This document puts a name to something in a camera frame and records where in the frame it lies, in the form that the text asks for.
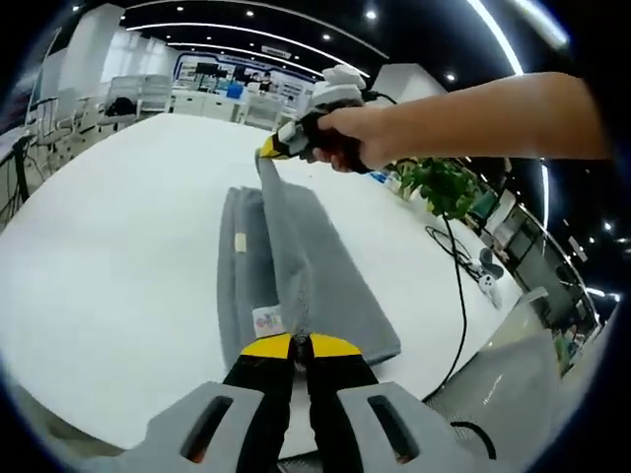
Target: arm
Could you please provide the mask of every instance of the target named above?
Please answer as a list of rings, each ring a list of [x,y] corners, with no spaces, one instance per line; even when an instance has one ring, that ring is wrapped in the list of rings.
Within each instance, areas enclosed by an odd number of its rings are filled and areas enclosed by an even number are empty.
[[[358,113],[367,118],[354,116]],[[323,117],[319,126],[360,139],[362,160],[373,169],[409,156],[606,159],[610,155],[587,86],[559,73],[501,79],[382,109],[340,109]],[[316,157],[336,161],[320,151]]]

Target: white label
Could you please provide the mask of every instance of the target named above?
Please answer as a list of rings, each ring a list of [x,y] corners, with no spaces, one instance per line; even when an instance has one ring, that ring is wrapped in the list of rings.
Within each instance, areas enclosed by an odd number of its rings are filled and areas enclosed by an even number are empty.
[[[245,234],[235,234],[235,251],[245,253],[247,251],[247,238]]]
[[[271,337],[286,331],[280,316],[280,305],[255,308],[252,311],[252,317],[256,338]]]

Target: human hand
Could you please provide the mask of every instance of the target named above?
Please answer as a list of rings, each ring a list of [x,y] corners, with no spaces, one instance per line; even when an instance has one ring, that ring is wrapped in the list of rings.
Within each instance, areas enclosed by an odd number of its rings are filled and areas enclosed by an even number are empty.
[[[370,169],[380,169],[388,163],[386,132],[383,112],[374,106],[349,106],[339,108],[317,121],[320,130],[335,129],[339,133],[360,141],[359,157]],[[335,170],[350,172],[345,166],[344,155],[314,149],[315,161],[331,163]]]

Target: gray towel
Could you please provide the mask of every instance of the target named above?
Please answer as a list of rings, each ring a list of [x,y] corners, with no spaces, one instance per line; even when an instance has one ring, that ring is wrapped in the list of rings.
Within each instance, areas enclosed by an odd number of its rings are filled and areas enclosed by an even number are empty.
[[[231,189],[222,220],[217,297],[227,365],[256,339],[252,311],[278,304],[294,335],[348,340],[371,364],[398,355],[396,333],[316,195],[285,183],[271,161],[258,169],[262,194]],[[246,248],[235,248],[235,233]]]

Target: green leaves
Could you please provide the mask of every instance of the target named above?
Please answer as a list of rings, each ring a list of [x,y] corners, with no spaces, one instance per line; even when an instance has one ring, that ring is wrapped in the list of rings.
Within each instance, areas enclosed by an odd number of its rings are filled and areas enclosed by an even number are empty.
[[[476,185],[472,176],[452,160],[429,158],[421,162],[405,160],[394,165],[401,181],[401,195],[419,188],[422,198],[431,202],[431,212],[448,219],[462,219],[473,204]]]

